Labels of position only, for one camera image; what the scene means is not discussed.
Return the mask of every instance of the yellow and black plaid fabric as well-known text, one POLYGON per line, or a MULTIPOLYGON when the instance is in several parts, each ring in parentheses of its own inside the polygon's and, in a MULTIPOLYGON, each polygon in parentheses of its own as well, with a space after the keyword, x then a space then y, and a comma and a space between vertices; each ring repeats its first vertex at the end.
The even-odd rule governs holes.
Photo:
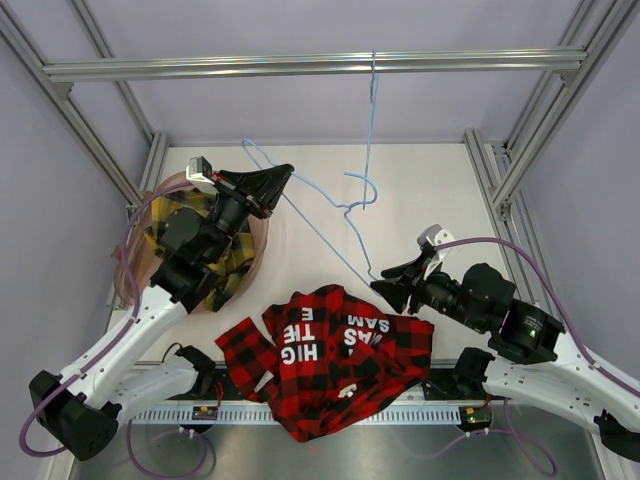
MULTIPOLYGON (((156 255, 164 258, 165 251, 158 245, 158 238, 164 233, 166 220, 176 210, 191 208, 205 217, 213 208, 215 195, 198 190, 178 191, 156 198, 151 203, 151 225, 145 229, 145 236, 156 255)), ((219 278, 212 292, 201 305, 207 310, 217 312, 240 289, 242 279, 249 270, 256 256, 253 236, 247 223, 231 241, 228 251, 219 263, 211 263, 208 267, 218 273, 219 278)))

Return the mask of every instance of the shirt sleeve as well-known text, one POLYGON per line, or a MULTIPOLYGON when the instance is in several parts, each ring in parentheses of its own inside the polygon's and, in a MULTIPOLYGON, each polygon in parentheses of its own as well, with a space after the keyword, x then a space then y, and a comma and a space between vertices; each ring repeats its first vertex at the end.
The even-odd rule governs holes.
POLYGON ((357 341, 351 355, 335 363, 339 375, 337 386, 342 390, 367 377, 375 377, 382 382, 387 373, 386 368, 393 368, 395 365, 396 362, 386 354, 374 350, 364 342, 357 341))
POLYGON ((244 319, 221 335, 216 343, 224 353, 229 375, 240 393, 247 400, 264 401, 264 396, 256 388, 267 371, 277 373, 276 347, 264 338, 251 318, 244 319))

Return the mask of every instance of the red plaid shirt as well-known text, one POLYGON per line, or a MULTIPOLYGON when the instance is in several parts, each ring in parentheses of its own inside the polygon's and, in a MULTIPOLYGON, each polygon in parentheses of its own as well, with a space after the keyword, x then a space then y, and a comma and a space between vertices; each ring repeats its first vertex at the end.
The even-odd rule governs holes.
POLYGON ((262 317, 275 346, 251 318, 216 343, 242 395, 267 401, 299 442, 384 410, 429 376, 433 325, 385 315, 341 286, 296 292, 262 317))

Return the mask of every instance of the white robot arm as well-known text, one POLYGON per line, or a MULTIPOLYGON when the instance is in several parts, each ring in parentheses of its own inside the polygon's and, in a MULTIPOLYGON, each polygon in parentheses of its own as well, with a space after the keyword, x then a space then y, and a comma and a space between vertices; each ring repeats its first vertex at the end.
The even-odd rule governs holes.
POLYGON ((466 348, 454 369, 460 390, 521 400, 560 415, 615 453, 640 462, 640 381, 588 349, 539 308, 513 298, 515 285, 487 264, 471 267, 462 283, 441 271, 446 244, 439 225, 419 238, 421 255, 382 272, 371 288, 398 313, 429 306, 478 333, 491 333, 494 356, 466 348))
MULTIPOLYGON (((58 375, 43 370, 32 379, 31 418, 35 416, 76 458, 86 460, 141 411, 179 394, 201 396, 210 391, 215 365, 190 346, 143 374, 126 376, 163 333, 209 295, 218 275, 207 265, 223 257, 249 215, 271 215, 292 172, 288 164, 248 173, 214 172, 204 158, 192 159, 187 178, 203 191, 217 192, 213 209, 207 217, 190 208, 171 214, 158 239, 165 255, 151 286, 84 355, 58 375)), ((20 441, 30 453, 28 423, 20 441)))

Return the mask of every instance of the plaid shirt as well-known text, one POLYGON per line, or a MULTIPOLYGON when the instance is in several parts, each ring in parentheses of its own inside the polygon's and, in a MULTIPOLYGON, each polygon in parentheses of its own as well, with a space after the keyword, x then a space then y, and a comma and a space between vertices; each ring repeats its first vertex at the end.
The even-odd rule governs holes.
POLYGON ((385 315, 338 285, 263 313, 275 346, 250 318, 216 340, 248 400, 267 401, 299 442, 384 410, 429 376, 433 325, 385 315))
MULTIPOLYGON (((174 211, 184 207, 191 208, 206 217, 215 204, 215 195, 202 193, 199 190, 177 191, 156 198, 151 203, 151 225, 145 229, 145 236, 155 254, 164 258, 164 249, 158 245, 158 238, 164 233, 166 221, 174 211)), ((247 223, 233 237, 229 251, 219 263, 211 263, 208 267, 220 277, 211 293, 201 305, 207 310, 217 312, 240 289, 242 279, 249 271, 256 256, 253 236, 247 223)))

